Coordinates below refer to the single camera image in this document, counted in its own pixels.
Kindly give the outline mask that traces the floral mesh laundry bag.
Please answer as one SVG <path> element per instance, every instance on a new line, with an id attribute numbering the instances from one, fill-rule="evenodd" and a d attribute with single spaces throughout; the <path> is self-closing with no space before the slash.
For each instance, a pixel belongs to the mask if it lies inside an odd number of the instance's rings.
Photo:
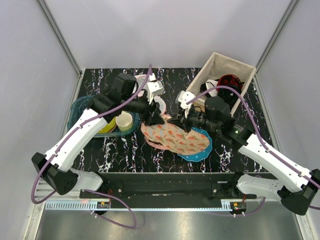
<path id="1" fill-rule="evenodd" d="M 198 154 L 210 146 L 210 139 L 205 134 L 195 130 L 185 132 L 176 125 L 168 123 L 171 116 L 167 114 L 163 114 L 162 118 L 164 124 L 150 126 L 141 124 L 140 130 L 150 146 L 186 156 Z"/>

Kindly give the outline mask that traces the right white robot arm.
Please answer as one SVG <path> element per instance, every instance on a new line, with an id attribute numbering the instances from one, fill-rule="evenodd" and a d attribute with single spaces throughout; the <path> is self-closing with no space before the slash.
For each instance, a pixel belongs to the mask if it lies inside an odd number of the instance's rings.
<path id="1" fill-rule="evenodd" d="M 250 124 L 241 124 L 230 113 L 222 98 L 206 99 L 205 111 L 194 110 L 188 102 L 192 95 L 179 96 L 179 111 L 169 122 L 183 130 L 202 129 L 254 160 L 276 179 L 263 179 L 240 173 L 227 185 L 228 195 L 256 195 L 281 202 L 289 211 L 304 216 L 320 188 L 319 169 L 310 170 L 293 162 L 261 138 Z"/>

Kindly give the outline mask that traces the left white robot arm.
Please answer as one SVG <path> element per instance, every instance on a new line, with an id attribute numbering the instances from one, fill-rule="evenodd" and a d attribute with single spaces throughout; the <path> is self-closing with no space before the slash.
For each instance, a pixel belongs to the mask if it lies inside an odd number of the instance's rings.
<path id="1" fill-rule="evenodd" d="M 106 90 L 94 95 L 79 120 L 65 136 L 46 153 L 35 153 L 31 162 L 54 192 L 63 196 L 71 190 L 90 189 L 97 198 L 108 193 L 108 186 L 94 172 L 72 169 L 75 158 L 87 143 L 123 111 L 139 114 L 147 126 L 164 124 L 155 96 L 164 92 L 162 83 L 148 73 L 142 83 L 135 76 L 120 73 Z"/>

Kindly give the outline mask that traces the white round mesh bra bag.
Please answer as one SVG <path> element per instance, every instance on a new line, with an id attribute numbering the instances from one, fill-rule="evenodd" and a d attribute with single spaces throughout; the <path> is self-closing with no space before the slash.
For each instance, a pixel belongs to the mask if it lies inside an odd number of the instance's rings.
<path id="1" fill-rule="evenodd" d="M 136 84 L 133 88 L 133 91 L 132 93 L 134 94 L 136 92 L 137 89 L 139 89 L 139 87 L 141 87 L 141 85 L 143 84 L 145 78 L 146 78 L 146 74 L 141 74 L 141 75 L 136 75 L 135 78 L 136 78 Z M 142 97 L 143 96 L 143 93 L 144 93 L 144 88 L 138 93 L 138 97 Z M 166 112 L 166 103 L 165 101 L 160 97 L 160 95 L 158 96 L 155 96 L 154 97 L 154 100 L 159 103 L 159 109 L 161 111 L 161 114 L 164 114 Z"/>

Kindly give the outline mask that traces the red and black bra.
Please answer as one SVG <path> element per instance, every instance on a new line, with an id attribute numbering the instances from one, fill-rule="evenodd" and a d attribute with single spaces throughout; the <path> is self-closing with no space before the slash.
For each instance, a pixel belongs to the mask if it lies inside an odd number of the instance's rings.
<path id="1" fill-rule="evenodd" d="M 235 91 L 237 91 L 239 94 L 242 92 L 242 87 L 244 83 L 241 82 L 241 80 L 234 74 L 227 74 L 222 76 L 217 83 L 217 86 L 227 86 Z M 232 109 L 235 105 L 238 97 L 237 95 L 228 89 L 225 88 L 219 88 L 217 89 L 217 96 L 222 98 L 225 103 L 229 105 L 229 107 Z"/>

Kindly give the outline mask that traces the cream cup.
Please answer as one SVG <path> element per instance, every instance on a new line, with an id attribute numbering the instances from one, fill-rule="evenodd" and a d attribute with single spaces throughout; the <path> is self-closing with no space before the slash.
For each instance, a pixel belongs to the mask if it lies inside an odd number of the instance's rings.
<path id="1" fill-rule="evenodd" d="M 115 123 L 121 132 L 126 132 L 133 126 L 133 117 L 130 113 L 122 111 L 122 113 L 115 118 Z"/>

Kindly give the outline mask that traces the blue polka dot plate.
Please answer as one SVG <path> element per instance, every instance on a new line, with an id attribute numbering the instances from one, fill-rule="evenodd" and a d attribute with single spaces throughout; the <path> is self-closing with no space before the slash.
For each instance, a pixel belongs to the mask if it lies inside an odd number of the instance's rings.
<path id="1" fill-rule="evenodd" d="M 211 151 L 213 150 L 213 141 L 207 131 L 200 128 L 195 128 L 195 127 L 192 127 L 191 130 L 198 134 L 204 135 L 209 140 L 209 144 L 206 148 L 204 148 L 201 151 L 197 151 L 194 154 L 189 154 L 189 155 L 178 154 L 178 156 L 189 162 L 200 162 L 206 159 L 210 155 Z"/>

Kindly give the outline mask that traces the yellow polka dot plate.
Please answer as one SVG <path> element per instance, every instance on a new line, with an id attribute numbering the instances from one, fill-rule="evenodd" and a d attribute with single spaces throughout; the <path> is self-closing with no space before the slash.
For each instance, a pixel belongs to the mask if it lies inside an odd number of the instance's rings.
<path id="1" fill-rule="evenodd" d="M 103 127 L 98 134 L 108 134 L 114 131 L 116 128 L 116 117 L 114 117 L 105 127 Z"/>

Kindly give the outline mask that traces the wicker basket with liner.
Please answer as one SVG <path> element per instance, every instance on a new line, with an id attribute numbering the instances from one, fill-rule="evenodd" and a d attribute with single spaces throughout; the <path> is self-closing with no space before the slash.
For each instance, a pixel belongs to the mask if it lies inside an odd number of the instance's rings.
<path id="1" fill-rule="evenodd" d="M 247 92 L 255 73 L 256 68 L 254 66 L 214 52 L 205 63 L 204 67 L 200 70 L 200 72 L 188 86 L 187 91 L 193 93 L 197 97 L 201 94 L 201 85 L 207 80 L 217 80 L 224 75 L 235 75 L 241 80 L 241 82 L 244 83 L 240 94 L 243 97 Z M 195 100 L 193 102 L 193 105 L 200 107 L 201 110 L 204 111 L 206 99 L 207 97 L 203 95 Z M 240 102 L 241 101 L 238 98 L 233 108 L 230 108 L 230 112 L 232 115 L 236 112 L 236 109 L 238 108 Z"/>

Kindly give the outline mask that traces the teal plastic bin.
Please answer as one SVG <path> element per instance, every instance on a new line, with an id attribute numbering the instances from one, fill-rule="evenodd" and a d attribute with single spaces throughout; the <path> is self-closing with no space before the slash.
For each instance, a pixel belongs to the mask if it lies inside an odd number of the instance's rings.
<path id="1" fill-rule="evenodd" d="M 70 115 L 67 122 L 67 130 L 69 131 L 74 124 L 80 119 L 80 116 L 82 115 L 83 111 L 86 109 L 87 105 L 91 102 L 93 99 L 93 95 L 83 96 L 78 98 L 71 106 L 70 109 Z M 113 137 L 123 137 L 127 136 L 131 133 L 133 133 L 140 124 L 140 116 L 138 113 L 130 113 L 133 119 L 133 125 L 132 127 L 127 130 L 121 132 L 119 128 L 116 126 L 115 129 L 112 132 L 108 133 L 97 133 L 94 138 L 113 138 Z"/>

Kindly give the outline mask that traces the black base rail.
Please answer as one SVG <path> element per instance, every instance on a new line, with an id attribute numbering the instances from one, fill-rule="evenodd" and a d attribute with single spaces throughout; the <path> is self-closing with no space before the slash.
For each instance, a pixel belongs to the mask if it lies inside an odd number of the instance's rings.
<path id="1" fill-rule="evenodd" d="M 101 174 L 98 193 L 110 194 L 135 210 L 200 210 L 223 207 L 221 200 L 255 200 L 257 193 L 236 189 L 236 173 L 129 173 Z"/>

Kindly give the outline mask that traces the right aluminium frame post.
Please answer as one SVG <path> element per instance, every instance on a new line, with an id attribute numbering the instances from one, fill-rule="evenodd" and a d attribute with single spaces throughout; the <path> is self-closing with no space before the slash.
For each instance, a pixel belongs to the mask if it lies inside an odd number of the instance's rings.
<path id="1" fill-rule="evenodd" d="M 258 73 L 259 70 L 262 68 L 265 60 L 267 59 L 269 53 L 271 52 L 273 46 L 275 45 L 277 39 L 280 37 L 283 29 L 285 28 L 287 22 L 289 21 L 291 15 L 295 11 L 296 7 L 300 3 L 300 0 L 291 0 L 285 9 L 280 21 L 278 22 L 274 32 L 272 33 L 262 55 L 260 56 L 257 65 L 256 65 L 256 72 Z"/>

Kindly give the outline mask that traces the aluminium frame post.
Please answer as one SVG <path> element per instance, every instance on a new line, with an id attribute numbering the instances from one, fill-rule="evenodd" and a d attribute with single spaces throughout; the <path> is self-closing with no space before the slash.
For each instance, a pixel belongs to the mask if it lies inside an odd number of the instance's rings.
<path id="1" fill-rule="evenodd" d="M 300 3 L 300 0 L 291 0 L 285 9 L 280 21 L 278 22 L 274 32 L 272 33 L 262 55 L 260 56 L 257 65 L 256 65 L 256 72 L 258 73 L 259 70 L 262 68 L 265 60 L 267 59 L 269 53 L 271 52 L 273 46 L 275 45 L 277 39 L 280 37 L 283 29 L 285 28 L 287 22 L 289 21 L 291 15 L 295 11 L 296 7 Z"/>
<path id="2" fill-rule="evenodd" d="M 51 28 L 54 36 L 56 37 L 60 47 L 62 48 L 70 65 L 72 66 L 75 74 L 79 77 L 82 74 L 82 69 L 80 68 L 74 55 L 72 54 L 47 2 L 45 0 L 36 0 L 36 3 L 38 4 L 42 14 L 44 15 L 49 27 Z"/>

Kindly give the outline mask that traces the left aluminium frame post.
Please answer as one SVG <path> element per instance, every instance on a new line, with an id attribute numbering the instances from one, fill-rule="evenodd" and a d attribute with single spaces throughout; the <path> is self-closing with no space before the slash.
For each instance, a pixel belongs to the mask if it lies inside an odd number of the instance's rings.
<path id="1" fill-rule="evenodd" d="M 36 3 L 38 4 L 42 14 L 44 15 L 49 27 L 51 28 L 54 36 L 56 37 L 60 47 L 62 48 L 70 65 L 72 66 L 75 74 L 79 77 L 82 74 L 82 69 L 80 68 L 74 55 L 72 54 L 47 2 L 45 0 L 36 0 Z"/>

